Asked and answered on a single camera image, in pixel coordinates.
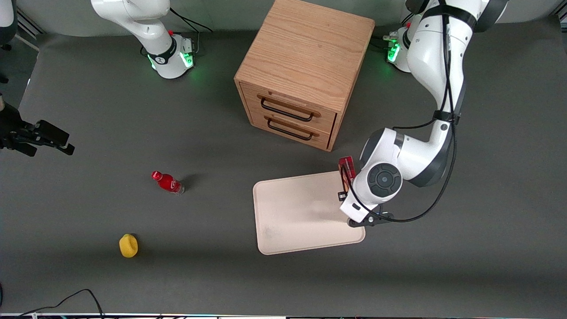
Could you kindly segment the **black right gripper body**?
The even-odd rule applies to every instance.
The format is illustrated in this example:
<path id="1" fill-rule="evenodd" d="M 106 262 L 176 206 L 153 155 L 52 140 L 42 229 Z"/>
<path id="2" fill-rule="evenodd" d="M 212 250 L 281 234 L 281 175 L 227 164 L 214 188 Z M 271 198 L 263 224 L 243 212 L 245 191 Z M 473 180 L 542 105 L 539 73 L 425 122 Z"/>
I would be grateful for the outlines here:
<path id="1" fill-rule="evenodd" d="M 10 150 L 10 142 L 27 143 L 38 145 L 35 133 L 35 126 L 24 121 L 21 115 L 12 105 L 4 101 L 0 95 L 0 148 Z"/>

